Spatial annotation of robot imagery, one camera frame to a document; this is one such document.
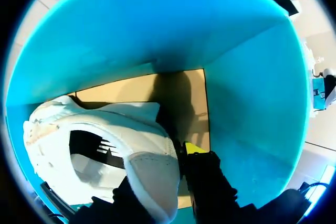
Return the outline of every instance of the black cable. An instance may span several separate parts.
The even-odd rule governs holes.
[[[321,183],[321,182],[316,182],[316,183],[313,183],[311,185],[309,185],[306,189],[300,191],[302,194],[305,194],[306,192],[308,192],[308,190],[314,186],[325,186],[326,189],[329,189],[329,185],[327,183]]]
[[[48,214],[48,216],[49,217],[62,217],[62,218],[64,218],[64,216],[63,215],[59,215],[59,214]]]

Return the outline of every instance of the teal cardboard panel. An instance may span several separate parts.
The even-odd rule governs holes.
[[[283,19],[272,0],[63,0],[23,48],[7,104],[201,68]]]
[[[9,83],[16,156],[26,104],[149,73],[205,68],[211,147],[239,191],[261,206],[285,187],[301,151],[308,89],[302,52],[272,0],[63,0],[24,46]],[[41,196],[48,207],[50,202]],[[190,223],[191,208],[174,223]]]
[[[205,67],[211,149],[242,205],[261,206],[286,186],[306,136],[308,77],[291,22],[282,22]]]

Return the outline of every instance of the yellow part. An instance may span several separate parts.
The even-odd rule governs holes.
[[[192,154],[192,153],[195,153],[195,152],[198,152],[198,153],[206,153],[207,152],[206,150],[204,150],[202,148],[199,148],[198,146],[196,146],[192,143],[189,143],[189,142],[185,143],[185,147],[187,149],[188,154]]]

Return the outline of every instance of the white sneaker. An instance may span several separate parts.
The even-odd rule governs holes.
[[[177,213],[180,171],[173,143],[155,121],[158,110],[157,103],[117,103],[85,110],[61,96],[40,105],[24,123],[29,159],[38,176],[69,205],[86,204],[92,196],[112,201],[112,190],[121,183],[123,172],[90,163],[96,161],[87,157],[72,157],[71,162],[69,154],[70,131],[101,136],[123,158],[139,202],[158,223],[169,223]],[[81,180],[80,176],[90,178],[95,169],[101,175],[99,183]]]

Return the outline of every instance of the brown cardboard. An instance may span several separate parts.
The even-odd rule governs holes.
[[[81,105],[94,109],[107,103],[153,101],[170,114],[177,138],[209,151],[208,111],[202,69],[150,74],[76,92]],[[191,206],[185,180],[178,191],[179,208]]]

